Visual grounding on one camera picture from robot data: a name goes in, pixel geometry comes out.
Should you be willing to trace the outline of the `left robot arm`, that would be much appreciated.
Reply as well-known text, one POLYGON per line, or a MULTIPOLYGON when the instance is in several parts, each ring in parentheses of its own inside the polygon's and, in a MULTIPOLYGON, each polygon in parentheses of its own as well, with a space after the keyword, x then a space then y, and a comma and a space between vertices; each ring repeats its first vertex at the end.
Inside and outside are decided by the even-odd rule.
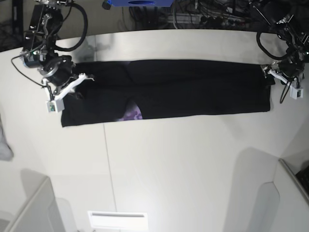
POLYGON ((309 62, 309 2, 307 0, 252 0, 252 14, 265 23, 267 29, 286 42, 282 56, 271 54, 261 43, 262 31, 256 34, 259 48, 276 62, 270 70, 289 81, 297 78, 309 62))

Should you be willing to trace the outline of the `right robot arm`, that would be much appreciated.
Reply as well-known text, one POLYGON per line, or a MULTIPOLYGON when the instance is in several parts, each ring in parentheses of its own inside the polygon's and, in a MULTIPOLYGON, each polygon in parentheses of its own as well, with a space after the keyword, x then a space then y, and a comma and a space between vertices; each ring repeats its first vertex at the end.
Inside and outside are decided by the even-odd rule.
POLYGON ((35 80, 32 82, 44 88, 50 100, 55 100, 61 94, 71 95, 76 99, 83 98, 77 91, 79 74, 74 70, 76 65, 67 53, 82 45, 87 30, 86 11, 72 0, 39 0, 34 6, 29 28, 24 35, 23 49, 18 58, 25 67, 37 69, 42 75, 40 83, 35 80), (69 48, 56 45, 58 32, 67 19, 61 12, 63 7, 75 8, 81 12, 84 23, 81 38, 69 48))

